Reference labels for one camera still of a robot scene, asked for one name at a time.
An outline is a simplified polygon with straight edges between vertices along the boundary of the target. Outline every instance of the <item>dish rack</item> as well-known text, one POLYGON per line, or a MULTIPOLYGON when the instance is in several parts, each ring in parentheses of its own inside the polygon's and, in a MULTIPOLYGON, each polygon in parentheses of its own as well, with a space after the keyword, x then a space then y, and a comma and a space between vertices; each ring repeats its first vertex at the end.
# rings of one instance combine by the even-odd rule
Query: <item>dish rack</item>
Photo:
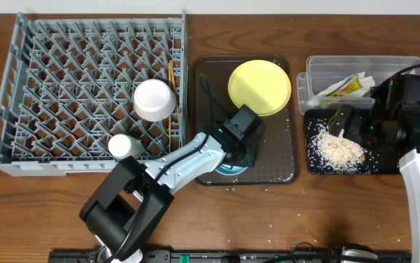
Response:
POLYGON ((0 170, 13 175, 109 172, 115 134, 141 143, 139 161, 186 141, 186 17, 35 20, 18 14, 0 90, 0 170), (133 110, 144 80, 168 82, 180 117, 149 122, 133 110))

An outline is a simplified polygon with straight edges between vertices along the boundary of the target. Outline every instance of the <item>yellow plate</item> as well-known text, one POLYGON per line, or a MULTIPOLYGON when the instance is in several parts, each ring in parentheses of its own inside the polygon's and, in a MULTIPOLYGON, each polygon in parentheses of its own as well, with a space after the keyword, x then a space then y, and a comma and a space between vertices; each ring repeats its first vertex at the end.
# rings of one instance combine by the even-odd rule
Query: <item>yellow plate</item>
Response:
POLYGON ((263 60, 238 66, 229 78, 229 96, 237 107, 249 106, 259 116, 277 113, 291 97, 291 82, 278 65, 263 60))

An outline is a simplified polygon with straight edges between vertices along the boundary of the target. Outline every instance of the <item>paper packet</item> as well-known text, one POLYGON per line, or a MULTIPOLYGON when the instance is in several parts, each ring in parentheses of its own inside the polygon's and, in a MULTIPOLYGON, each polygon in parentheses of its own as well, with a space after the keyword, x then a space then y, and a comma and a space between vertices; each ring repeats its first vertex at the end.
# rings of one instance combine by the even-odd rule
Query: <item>paper packet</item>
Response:
POLYGON ((329 104, 337 102, 322 102, 318 100, 321 96, 331 96, 331 97, 343 97, 343 98, 359 98, 364 96, 369 90, 370 87, 375 85, 375 81, 372 76, 365 77, 365 72, 353 74, 344 80, 341 80, 339 83, 335 83, 328 87, 326 90, 321 91, 315 97, 309 100, 308 104, 311 107, 320 105, 322 108, 326 108, 329 104))

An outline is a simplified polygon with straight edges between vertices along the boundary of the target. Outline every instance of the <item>plastic container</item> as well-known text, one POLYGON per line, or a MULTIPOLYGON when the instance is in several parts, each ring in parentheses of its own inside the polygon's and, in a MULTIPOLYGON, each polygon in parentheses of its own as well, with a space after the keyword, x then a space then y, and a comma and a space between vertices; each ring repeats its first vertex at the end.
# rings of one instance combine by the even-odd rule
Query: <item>plastic container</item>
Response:
POLYGON ((0 90, 0 170, 109 172, 116 134, 140 141, 139 161, 177 150, 186 141, 186 51, 185 14, 35 21, 18 14, 0 90), (169 131, 167 119, 138 117, 133 93, 148 79, 167 83, 171 59, 181 116, 173 112, 169 131))
MULTIPOLYGON (((420 58, 415 56, 311 56, 307 59, 307 72, 297 75, 297 98, 301 114, 309 109, 321 109, 321 106, 311 107, 308 101, 320 91, 330 85, 344 80, 346 77, 366 72, 366 76, 373 76, 378 85, 405 67, 420 64, 420 58)), ((411 73, 420 75, 420 68, 411 73)), ((317 98, 320 104, 328 104, 329 109, 337 109, 341 104, 370 109, 373 99, 362 98, 317 98)))

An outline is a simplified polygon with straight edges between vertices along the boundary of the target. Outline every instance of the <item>brown tray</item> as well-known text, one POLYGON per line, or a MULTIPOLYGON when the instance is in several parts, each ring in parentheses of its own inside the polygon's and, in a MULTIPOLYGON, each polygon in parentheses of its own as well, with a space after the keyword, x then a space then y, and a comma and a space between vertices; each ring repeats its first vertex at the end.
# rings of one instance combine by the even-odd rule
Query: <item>brown tray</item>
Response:
MULTIPOLYGON (((287 61, 278 55, 253 56, 207 56, 199 58, 192 66, 190 79, 193 96, 189 96, 189 106, 194 127, 191 133, 196 134, 210 121, 210 102, 203 91, 198 76, 208 76, 214 99, 228 112, 236 113, 237 107, 232 103, 227 88, 231 73, 242 63, 255 59, 271 61, 280 66, 292 80, 287 61)), ((239 175, 221 175, 209 172, 197 180, 205 186, 233 186, 260 184, 290 184, 299 176, 299 151, 294 124, 294 94, 288 104, 278 113, 262 117, 266 123, 263 137, 259 140, 255 167, 249 167, 239 175)), ((215 119, 225 117, 224 112, 215 106, 215 119)))

